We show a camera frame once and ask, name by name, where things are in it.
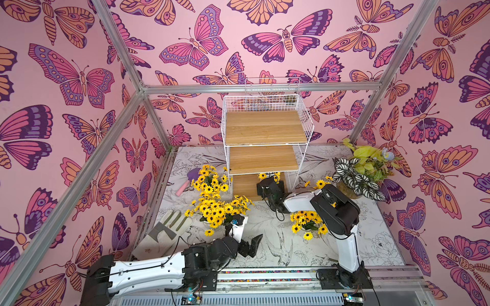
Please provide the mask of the sunflower pot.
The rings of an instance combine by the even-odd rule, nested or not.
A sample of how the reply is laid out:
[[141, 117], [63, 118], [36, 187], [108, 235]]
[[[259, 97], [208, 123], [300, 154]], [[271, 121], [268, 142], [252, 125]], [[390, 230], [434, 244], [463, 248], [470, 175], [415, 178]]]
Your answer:
[[185, 211], [185, 217], [198, 215], [200, 221], [207, 225], [205, 236], [212, 237], [215, 229], [225, 222], [225, 206], [219, 193], [202, 193], [198, 200], [192, 201], [191, 209]]
[[205, 164], [197, 169], [197, 178], [191, 180], [191, 185], [205, 196], [219, 198], [230, 189], [230, 179], [226, 168], [219, 173], [216, 167]]
[[292, 212], [290, 221], [292, 222], [292, 233], [300, 235], [306, 241], [321, 238], [329, 233], [327, 225], [321, 220], [319, 214], [312, 210]]
[[308, 191], [319, 190], [325, 187], [326, 185], [332, 184], [334, 182], [333, 178], [330, 176], [325, 176], [316, 181], [307, 181], [304, 184], [304, 188]]
[[277, 184], [279, 184], [279, 181], [281, 180], [281, 173], [280, 172], [265, 172], [265, 173], [259, 173], [258, 178], [262, 181], [264, 179], [273, 179], [273, 181]]
[[222, 225], [224, 228], [231, 221], [233, 215], [247, 216], [248, 211], [255, 204], [246, 196], [234, 196], [233, 200], [225, 202], [225, 205], [225, 222]]

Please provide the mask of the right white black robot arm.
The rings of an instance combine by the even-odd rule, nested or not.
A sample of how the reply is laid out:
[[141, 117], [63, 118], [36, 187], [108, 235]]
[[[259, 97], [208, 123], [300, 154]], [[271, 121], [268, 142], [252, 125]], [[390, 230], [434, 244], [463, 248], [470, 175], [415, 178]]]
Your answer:
[[364, 263], [359, 259], [357, 226], [360, 208], [336, 186], [325, 184], [322, 188], [302, 193], [287, 194], [272, 177], [256, 184], [257, 195], [280, 214], [289, 214], [296, 223], [295, 230], [303, 229], [311, 235], [330, 234], [335, 238], [339, 259], [337, 269], [342, 288], [358, 288], [368, 278]]

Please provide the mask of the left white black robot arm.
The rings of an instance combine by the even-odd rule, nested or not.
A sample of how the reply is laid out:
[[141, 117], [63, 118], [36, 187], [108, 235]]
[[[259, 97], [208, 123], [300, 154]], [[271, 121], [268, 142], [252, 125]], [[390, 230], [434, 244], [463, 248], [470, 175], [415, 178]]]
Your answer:
[[250, 242], [224, 237], [211, 243], [194, 244], [169, 256], [142, 261], [116, 261], [105, 255], [88, 268], [81, 305], [108, 305], [125, 295], [162, 289], [189, 292], [216, 291], [218, 274], [236, 259], [254, 258], [263, 235]]

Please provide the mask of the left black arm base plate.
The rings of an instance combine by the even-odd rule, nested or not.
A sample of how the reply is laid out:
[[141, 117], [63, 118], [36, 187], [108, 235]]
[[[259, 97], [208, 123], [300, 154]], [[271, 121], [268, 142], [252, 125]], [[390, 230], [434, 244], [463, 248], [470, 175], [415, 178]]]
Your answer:
[[187, 273], [182, 280], [177, 282], [177, 285], [178, 287], [176, 289], [165, 289], [165, 292], [196, 293], [198, 291], [216, 291], [218, 272], [212, 270], [193, 275]]

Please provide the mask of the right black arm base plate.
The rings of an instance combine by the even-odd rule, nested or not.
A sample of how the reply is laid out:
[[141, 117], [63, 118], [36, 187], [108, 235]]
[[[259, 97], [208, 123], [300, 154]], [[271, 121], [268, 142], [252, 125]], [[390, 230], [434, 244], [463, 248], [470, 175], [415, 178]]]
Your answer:
[[373, 283], [367, 270], [360, 266], [355, 272], [334, 265], [316, 271], [316, 278], [322, 289], [373, 289]]

